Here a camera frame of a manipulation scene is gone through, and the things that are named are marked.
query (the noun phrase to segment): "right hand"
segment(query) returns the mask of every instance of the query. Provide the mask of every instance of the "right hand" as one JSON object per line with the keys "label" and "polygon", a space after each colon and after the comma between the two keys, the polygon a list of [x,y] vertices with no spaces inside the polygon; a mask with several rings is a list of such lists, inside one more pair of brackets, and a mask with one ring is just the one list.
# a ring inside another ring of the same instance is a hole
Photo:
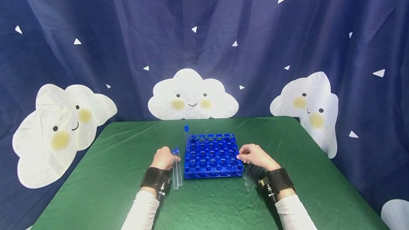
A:
{"label": "right hand", "polygon": [[156,154],[153,157],[153,162],[150,167],[155,167],[161,170],[172,169],[173,162],[180,162],[180,157],[172,155],[169,147],[162,147],[156,150]]}
{"label": "right hand", "polygon": [[281,168],[273,158],[256,144],[243,145],[236,158],[242,160],[243,163],[252,163],[253,165],[263,167],[266,171],[274,171]]}

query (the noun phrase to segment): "cloud decoration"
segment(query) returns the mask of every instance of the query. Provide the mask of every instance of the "cloud decoration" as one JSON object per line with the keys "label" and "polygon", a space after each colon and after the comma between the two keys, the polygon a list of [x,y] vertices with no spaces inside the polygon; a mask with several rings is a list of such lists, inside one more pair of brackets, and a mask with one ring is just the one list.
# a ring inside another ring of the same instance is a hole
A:
{"label": "cloud decoration", "polygon": [[331,93],[331,85],[324,72],[293,80],[270,104],[271,114],[299,117],[302,127],[328,155],[337,154],[335,124],[338,116],[338,97]]}
{"label": "cloud decoration", "polygon": [[65,90],[43,85],[37,93],[36,110],[13,135],[19,156],[18,178],[27,188],[40,188],[59,179],[77,151],[91,145],[97,126],[117,113],[115,103],[83,85]]}
{"label": "cloud decoration", "polygon": [[161,120],[229,118],[239,110],[233,96],[216,79],[202,79],[193,69],[181,69],[153,87],[148,109]]}
{"label": "cloud decoration", "polygon": [[387,201],[381,210],[381,219],[391,230],[409,229],[409,202],[401,199]]}

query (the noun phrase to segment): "green tablecloth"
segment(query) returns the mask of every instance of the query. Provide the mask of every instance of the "green tablecloth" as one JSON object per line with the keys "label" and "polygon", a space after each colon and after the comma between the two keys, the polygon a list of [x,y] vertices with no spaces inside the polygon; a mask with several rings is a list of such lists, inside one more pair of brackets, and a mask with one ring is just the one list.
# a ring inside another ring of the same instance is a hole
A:
{"label": "green tablecloth", "polygon": [[[154,153],[182,147],[184,125],[259,144],[287,169],[318,229],[388,229],[295,119],[261,117],[111,123],[32,230],[121,229]],[[166,195],[155,230],[277,229],[274,209],[255,190],[245,193],[240,177],[185,180]]]}

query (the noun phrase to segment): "navy blue curtain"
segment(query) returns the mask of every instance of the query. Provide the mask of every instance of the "navy blue curtain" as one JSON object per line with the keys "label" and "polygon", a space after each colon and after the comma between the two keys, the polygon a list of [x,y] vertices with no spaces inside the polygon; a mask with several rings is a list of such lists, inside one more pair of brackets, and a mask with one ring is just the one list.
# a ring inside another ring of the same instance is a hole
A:
{"label": "navy blue curtain", "polygon": [[113,101],[99,133],[165,119],[148,107],[153,88],[193,69],[239,105],[203,118],[272,116],[287,84],[323,72],[337,97],[334,164],[403,229],[390,211],[409,208],[408,25],[409,0],[0,0],[1,228],[32,225],[86,152],[56,180],[22,181],[13,136],[44,85]]}

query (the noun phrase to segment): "test tube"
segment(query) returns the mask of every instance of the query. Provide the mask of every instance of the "test tube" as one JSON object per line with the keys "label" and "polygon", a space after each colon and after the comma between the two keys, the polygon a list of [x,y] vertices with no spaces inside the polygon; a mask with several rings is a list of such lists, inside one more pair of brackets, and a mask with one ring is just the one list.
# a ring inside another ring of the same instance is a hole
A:
{"label": "test tube", "polygon": [[[176,149],[175,155],[177,157],[180,157],[179,149]],[[178,179],[178,187],[181,187],[182,185],[182,180],[181,180],[181,168],[180,168],[180,162],[176,162],[176,170],[177,170],[177,179]]]}
{"label": "test tube", "polygon": [[258,176],[261,174],[262,171],[263,171],[263,168],[261,168],[260,166],[253,166],[253,168],[250,171],[249,176],[246,179],[246,182],[244,183],[246,193],[251,192],[251,190],[256,184]]}
{"label": "test tube", "polygon": [[251,171],[251,169],[254,167],[254,165],[252,164],[252,163],[249,163],[248,165],[247,165],[247,168],[246,168],[246,170],[244,171],[244,174],[243,174],[243,180],[246,180],[247,179],[247,177],[248,177],[248,174],[250,173],[250,171]]}
{"label": "test tube", "polygon": [[179,184],[178,184],[178,166],[176,164],[177,162],[173,162],[173,173],[172,173],[172,177],[173,177],[173,190],[177,191],[179,190]]}
{"label": "test tube", "polygon": [[188,137],[189,137],[189,126],[185,125],[186,152],[190,153],[190,141],[187,140]]}

